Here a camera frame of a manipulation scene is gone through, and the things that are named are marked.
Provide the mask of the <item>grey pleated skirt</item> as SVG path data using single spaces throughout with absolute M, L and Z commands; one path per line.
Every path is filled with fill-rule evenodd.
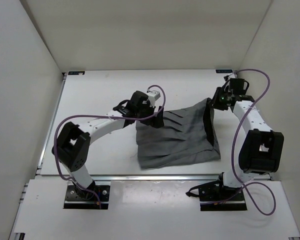
M 218 161 L 211 98 L 193 106 L 163 112 L 163 127 L 136 123 L 137 159 L 142 170 Z

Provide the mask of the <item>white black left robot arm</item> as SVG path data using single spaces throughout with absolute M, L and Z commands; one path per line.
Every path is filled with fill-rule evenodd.
M 135 122 L 157 129 L 163 127 L 164 107 L 156 108 L 156 102 L 164 96 L 164 91 L 137 90 L 130 99 L 121 101 L 106 115 L 90 115 L 88 121 L 80 124 L 73 123 L 73 116 L 70 116 L 57 126 L 51 149 L 56 167 L 58 170 L 61 169 L 60 166 L 65 167 L 75 193 L 82 200 L 100 200 L 96 183 L 86 167 L 90 145 L 103 136 Z

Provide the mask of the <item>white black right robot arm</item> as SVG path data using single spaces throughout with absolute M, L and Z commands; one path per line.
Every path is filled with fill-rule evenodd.
M 253 178 L 278 171 L 284 145 L 284 135 L 274 131 L 256 108 L 256 100 L 247 94 L 249 82 L 243 78 L 225 76 L 223 86 L 217 87 L 210 103 L 216 110 L 231 112 L 238 118 L 245 139 L 238 160 L 231 161 L 231 170 L 220 175 L 220 184 L 214 187 L 214 195 L 226 200 L 232 190 L 242 187 Z

